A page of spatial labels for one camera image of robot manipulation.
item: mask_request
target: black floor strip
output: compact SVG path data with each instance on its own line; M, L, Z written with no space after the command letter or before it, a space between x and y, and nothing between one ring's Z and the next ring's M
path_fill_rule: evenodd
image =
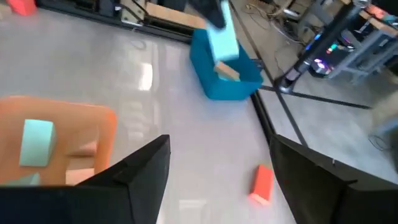
M260 89L267 91L275 91L274 87L271 86L261 86Z
M319 96L312 96L312 95L307 95L307 94L303 94L303 93L290 93L289 95L291 96L297 96L297 97L301 97L301 98L306 98L309 100L316 100L316 101L322 101L325 103L333 103L336 105L343 105L343 106L350 106L353 108L359 108L359 109L365 109L365 110L370 110L372 109L370 106L364 106L364 105L357 105L355 103L348 103L348 102L344 102L344 101L339 101L339 100L332 100L332 99L328 99L328 98L323 98L323 97L319 97Z
M254 109L256 110L257 116L259 118L262 131L264 132L268 145L271 145L271 139L273 135L276 134L274 125L271 122L271 118L269 117L266 107L264 106L261 96L258 91L256 91L253 95L250 96L253 101Z
M267 91L275 91L275 89L271 86L262 86L262 87L260 87L260 89L267 90ZM305 99L309 99L309 100L321 101L321 102L325 102L325 103L333 103L336 105L349 106L352 108L359 108L359 109L364 109L364 110L372 109L370 106L359 105L356 103L348 103L348 102L340 101L340 100L332 100L332 99L308 95L308 94L304 94L304 93L293 92L293 93L283 93L283 94L290 95L290 96L296 96L296 97L300 97L300 98L305 98Z
M231 5L232 10L234 11L235 16L236 16L236 18L238 19L238 21L239 21L239 23L240 23L240 25L241 25L241 27L242 27L242 30L243 30L244 34L245 34L246 37L248 38L248 41L249 41L249 43L251 44L251 46L252 46L252 48L253 48L253 50L254 50L254 53L256 54L257 58L261 59L262 62L264 63L263 57L261 57L261 54L260 54L260 52L259 52L259 50L258 50L256 44L254 43L254 40L252 39L252 37L251 37L251 35L250 35L248 29L247 29L246 26L244 25L244 23L243 23L241 17L239 16L239 14L238 14L238 12L237 12L237 10L236 10L234 4L233 4L231 1L229 1L229 4ZM271 77L271 73L269 72L268 68L265 66L265 63L264 63L264 71L266 72L266 75L267 75L268 79L271 81L271 83L273 83L273 82L274 82L274 79ZM284 111L285 111L285 113L286 113L286 115L287 115L287 117L288 117L290 123L292 124L292 127L293 127L293 129L294 129L294 131L295 131L295 133L296 133L298 139L300 140L301 144L302 144L303 146L308 147L308 144L307 144L307 142L305 141L305 139L304 139L304 137L303 137L303 134L301 133L301 131L300 131L300 129L299 129L299 126L298 126L297 123L296 123L296 120L294 120L293 115L292 115L292 113L290 112L289 108L287 107L286 102L285 102L285 100L283 99L282 95L280 94L279 91L276 91L276 95L278 96L278 99L279 99L279 101L280 101L280 103L281 103L281 105L282 105L282 107L283 107L283 109L284 109ZM266 109L265 105L262 104L262 106L263 106L263 110L266 111L267 109ZM257 115L258 115L259 119L269 119L270 124L272 124L272 121L270 120L270 117L268 117L268 118L261 118L260 116L262 116L262 114L261 114L260 112L258 112L257 110L256 110L256 112L257 112Z

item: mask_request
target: orange tray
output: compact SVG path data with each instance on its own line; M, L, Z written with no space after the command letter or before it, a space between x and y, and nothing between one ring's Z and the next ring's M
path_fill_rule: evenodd
M19 166L25 119L52 121L57 132L55 148L46 167ZM95 155L95 174L109 165L116 115L105 106L68 103L30 96L10 96L0 99L0 184L35 172L41 185L65 185L68 156L65 155L72 133L97 126L99 139Z

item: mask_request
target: light blue foam block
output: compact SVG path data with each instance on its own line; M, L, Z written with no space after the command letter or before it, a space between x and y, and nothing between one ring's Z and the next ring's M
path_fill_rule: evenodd
M55 139L56 134L53 122L26 119L19 165L47 166L55 146Z
M40 174L35 173L6 183L6 186L37 186L40 185Z
M239 57L239 45L236 40L234 24L228 1L221 1L221 10L225 18L225 27L219 29L210 22L206 22L207 35L210 42L213 60L218 61L233 60Z

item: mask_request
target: black cable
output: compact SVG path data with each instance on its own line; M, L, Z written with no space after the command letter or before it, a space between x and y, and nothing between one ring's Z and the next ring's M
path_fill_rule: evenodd
M373 147L375 147L376 149L378 149L382 152L383 151L391 151L391 147L388 146L387 141L380 136L372 134L368 137L368 140L373 145Z
M282 72L282 75L283 75L285 72L284 72L283 69L281 69L281 67L279 66L277 54L279 54L279 52L280 52L282 49L285 49L287 46L290 46L290 43L289 43L289 42L287 42L285 45L279 47L279 48L278 48L277 50L275 50L275 52L274 52L274 60L275 60L276 66L278 67L278 70L279 70L278 72Z
M257 20L255 20L254 18L253 18L253 16L252 16L252 14L249 14L249 16L250 16L250 18L259 26L259 27L261 27L262 29L264 29L264 30L269 30L269 23L268 23L268 28L265 28L265 27L263 27Z

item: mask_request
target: white floor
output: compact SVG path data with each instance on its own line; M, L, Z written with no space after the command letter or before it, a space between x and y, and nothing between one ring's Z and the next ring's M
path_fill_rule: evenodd
M158 223L295 223L275 181L248 199L269 150L250 100L207 99L189 46L56 12L0 21L0 95L105 105L118 115L111 163L160 134L172 157Z

